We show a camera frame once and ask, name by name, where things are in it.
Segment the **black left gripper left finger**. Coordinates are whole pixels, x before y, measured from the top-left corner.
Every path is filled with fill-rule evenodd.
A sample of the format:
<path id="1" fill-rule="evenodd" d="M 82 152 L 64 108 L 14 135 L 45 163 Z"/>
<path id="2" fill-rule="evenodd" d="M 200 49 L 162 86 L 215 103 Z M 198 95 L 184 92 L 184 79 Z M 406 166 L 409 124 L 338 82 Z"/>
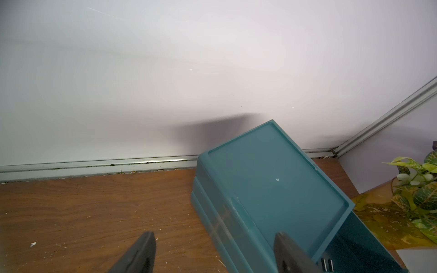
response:
<path id="1" fill-rule="evenodd" d="M 108 273 L 152 273 L 157 251 L 153 232 L 144 232 Z"/>

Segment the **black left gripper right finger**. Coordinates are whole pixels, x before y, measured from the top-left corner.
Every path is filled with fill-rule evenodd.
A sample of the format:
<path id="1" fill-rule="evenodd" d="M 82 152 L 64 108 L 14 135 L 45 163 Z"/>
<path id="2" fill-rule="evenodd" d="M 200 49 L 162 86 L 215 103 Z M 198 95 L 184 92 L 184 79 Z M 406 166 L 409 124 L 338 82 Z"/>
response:
<path id="1" fill-rule="evenodd" d="M 275 234 L 274 255 L 279 273 L 322 273 L 285 232 Z"/>

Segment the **teal top drawer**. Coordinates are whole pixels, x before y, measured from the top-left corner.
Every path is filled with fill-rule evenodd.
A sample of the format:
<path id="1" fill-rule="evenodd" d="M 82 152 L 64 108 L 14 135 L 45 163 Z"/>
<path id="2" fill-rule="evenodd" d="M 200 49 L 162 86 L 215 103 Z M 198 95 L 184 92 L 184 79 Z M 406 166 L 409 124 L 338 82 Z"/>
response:
<path id="1" fill-rule="evenodd" d="M 364 223 L 351 213 L 322 258 L 333 261 L 335 273 L 407 273 Z M 322 270 L 320 260 L 316 263 Z"/>

